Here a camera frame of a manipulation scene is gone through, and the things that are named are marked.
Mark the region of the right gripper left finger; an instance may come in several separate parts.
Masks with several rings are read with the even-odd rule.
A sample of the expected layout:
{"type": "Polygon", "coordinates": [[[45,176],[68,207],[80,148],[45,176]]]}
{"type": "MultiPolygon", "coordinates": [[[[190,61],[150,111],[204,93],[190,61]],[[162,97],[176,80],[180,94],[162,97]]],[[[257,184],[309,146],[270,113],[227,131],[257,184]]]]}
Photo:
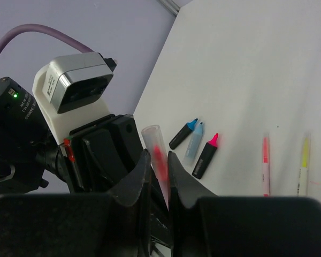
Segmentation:
{"type": "Polygon", "coordinates": [[[0,196],[0,256],[149,256],[150,154],[105,193],[0,196]]]}

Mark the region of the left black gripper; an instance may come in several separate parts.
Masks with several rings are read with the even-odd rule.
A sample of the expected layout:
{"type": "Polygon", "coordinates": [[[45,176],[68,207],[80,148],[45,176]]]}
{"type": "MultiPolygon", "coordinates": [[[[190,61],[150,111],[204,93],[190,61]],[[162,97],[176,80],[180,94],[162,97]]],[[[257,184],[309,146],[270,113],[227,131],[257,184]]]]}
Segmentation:
{"type": "Polygon", "coordinates": [[[143,147],[131,115],[107,115],[76,128],[60,145],[71,193],[106,192],[136,166],[143,147]]]}

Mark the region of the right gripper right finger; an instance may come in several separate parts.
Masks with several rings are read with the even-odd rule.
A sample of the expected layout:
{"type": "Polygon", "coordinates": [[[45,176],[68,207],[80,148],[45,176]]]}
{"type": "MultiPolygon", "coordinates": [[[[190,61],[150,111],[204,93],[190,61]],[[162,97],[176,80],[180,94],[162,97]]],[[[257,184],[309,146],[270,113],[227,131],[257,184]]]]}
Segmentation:
{"type": "Polygon", "coordinates": [[[321,256],[321,203],[217,196],[167,158],[172,256],[321,256]]]}

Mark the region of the thin red pen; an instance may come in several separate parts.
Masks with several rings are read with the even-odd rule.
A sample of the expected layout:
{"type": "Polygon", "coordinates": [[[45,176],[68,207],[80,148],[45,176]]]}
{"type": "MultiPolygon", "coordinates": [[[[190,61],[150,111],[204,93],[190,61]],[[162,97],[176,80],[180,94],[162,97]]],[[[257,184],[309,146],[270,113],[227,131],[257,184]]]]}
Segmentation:
{"type": "Polygon", "coordinates": [[[262,145],[262,185],[263,195],[270,195],[270,155],[269,155],[269,137],[263,137],[262,145]]]}

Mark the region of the yellow highlighter pen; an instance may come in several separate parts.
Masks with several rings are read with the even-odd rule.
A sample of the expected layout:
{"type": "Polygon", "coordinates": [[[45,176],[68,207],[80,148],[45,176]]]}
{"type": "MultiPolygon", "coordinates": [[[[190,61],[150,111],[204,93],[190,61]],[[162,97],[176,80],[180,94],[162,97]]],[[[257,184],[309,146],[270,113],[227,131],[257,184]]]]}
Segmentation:
{"type": "Polygon", "coordinates": [[[308,173],[310,161],[310,136],[304,138],[301,151],[301,166],[299,170],[299,181],[297,185],[297,195],[308,195],[308,173]]]}

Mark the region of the grey purple marker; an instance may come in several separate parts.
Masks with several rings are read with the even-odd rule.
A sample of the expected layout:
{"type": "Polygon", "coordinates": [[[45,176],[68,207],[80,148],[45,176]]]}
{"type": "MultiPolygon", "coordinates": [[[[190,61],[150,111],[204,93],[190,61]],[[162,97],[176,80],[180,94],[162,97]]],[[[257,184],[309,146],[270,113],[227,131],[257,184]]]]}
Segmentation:
{"type": "Polygon", "coordinates": [[[160,181],[166,181],[168,179],[167,156],[159,145],[154,147],[154,161],[157,178],[160,181]]]}

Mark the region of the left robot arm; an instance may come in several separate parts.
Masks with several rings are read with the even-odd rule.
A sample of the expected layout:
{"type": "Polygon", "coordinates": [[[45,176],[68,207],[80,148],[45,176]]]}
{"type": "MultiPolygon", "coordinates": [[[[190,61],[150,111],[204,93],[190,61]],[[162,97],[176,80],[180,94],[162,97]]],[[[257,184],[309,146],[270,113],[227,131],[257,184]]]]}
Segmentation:
{"type": "Polygon", "coordinates": [[[135,168],[142,150],[129,115],[106,115],[56,143],[34,97],[0,78],[0,194],[47,187],[45,171],[70,192],[105,192],[135,168]]]}

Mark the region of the black pink highlighter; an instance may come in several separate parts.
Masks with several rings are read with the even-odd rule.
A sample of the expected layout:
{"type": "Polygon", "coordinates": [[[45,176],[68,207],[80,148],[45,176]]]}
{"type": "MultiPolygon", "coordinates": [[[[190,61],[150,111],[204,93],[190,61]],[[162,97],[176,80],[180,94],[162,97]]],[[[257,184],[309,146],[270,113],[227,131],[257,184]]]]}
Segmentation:
{"type": "Polygon", "coordinates": [[[195,178],[201,179],[203,177],[218,149],[218,139],[219,133],[216,133],[213,138],[205,144],[192,172],[192,176],[195,178]]]}

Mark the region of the light blue highlighter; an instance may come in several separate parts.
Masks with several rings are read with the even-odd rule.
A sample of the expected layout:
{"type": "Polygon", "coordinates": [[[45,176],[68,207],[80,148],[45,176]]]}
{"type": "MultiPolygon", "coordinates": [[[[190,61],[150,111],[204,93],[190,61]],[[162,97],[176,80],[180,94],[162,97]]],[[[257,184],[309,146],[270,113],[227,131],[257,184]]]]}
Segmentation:
{"type": "Polygon", "coordinates": [[[191,166],[194,163],[194,159],[197,155],[203,135],[204,135],[204,123],[199,122],[193,131],[186,153],[184,155],[183,164],[185,166],[191,166]]]}

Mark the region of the black blue highlighter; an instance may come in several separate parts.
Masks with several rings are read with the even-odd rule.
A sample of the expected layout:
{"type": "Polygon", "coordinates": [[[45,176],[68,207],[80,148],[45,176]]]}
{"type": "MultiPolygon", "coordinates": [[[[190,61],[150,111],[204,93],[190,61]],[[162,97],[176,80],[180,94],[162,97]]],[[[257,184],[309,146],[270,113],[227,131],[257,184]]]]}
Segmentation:
{"type": "Polygon", "coordinates": [[[195,118],[191,122],[187,122],[179,130],[179,132],[169,142],[169,147],[171,150],[175,150],[189,135],[192,134],[197,122],[198,122],[198,118],[195,118]]]}

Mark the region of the aluminium frame post left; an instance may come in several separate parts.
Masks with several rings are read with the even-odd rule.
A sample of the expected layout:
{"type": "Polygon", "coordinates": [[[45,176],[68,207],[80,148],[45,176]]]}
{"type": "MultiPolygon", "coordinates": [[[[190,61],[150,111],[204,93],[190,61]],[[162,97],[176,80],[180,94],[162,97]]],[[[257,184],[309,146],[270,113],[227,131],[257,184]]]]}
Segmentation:
{"type": "Polygon", "coordinates": [[[180,11],[180,7],[173,0],[157,0],[157,1],[174,16],[176,16],[180,11]]]}

